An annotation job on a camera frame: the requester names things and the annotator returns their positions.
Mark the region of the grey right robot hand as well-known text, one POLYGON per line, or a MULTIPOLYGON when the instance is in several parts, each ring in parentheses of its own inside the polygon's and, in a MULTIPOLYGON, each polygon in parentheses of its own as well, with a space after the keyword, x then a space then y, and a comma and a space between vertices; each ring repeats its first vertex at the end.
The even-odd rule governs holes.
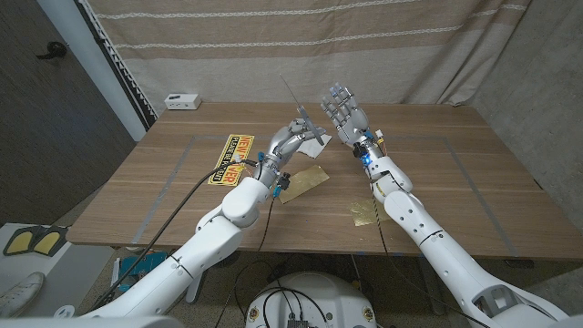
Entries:
POLYGON ((370 130, 370 121, 356 101, 355 94, 336 82, 330 88, 332 100, 322 98, 322 111, 337 130, 341 142, 350 147, 356 158, 368 156, 370 160, 384 156, 370 130))

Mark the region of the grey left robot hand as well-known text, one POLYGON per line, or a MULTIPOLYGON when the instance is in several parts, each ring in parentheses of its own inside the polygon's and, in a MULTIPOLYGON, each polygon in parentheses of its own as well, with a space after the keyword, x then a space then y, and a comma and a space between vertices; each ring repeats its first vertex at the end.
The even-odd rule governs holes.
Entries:
POLYGON ((324 133, 324 128, 314 126, 311 121, 306 123, 302 118, 295 118, 288 126, 279 129, 272 137, 260 166, 254 171, 253 177, 267 188, 270 188, 279 171, 286 165, 302 143, 324 133))

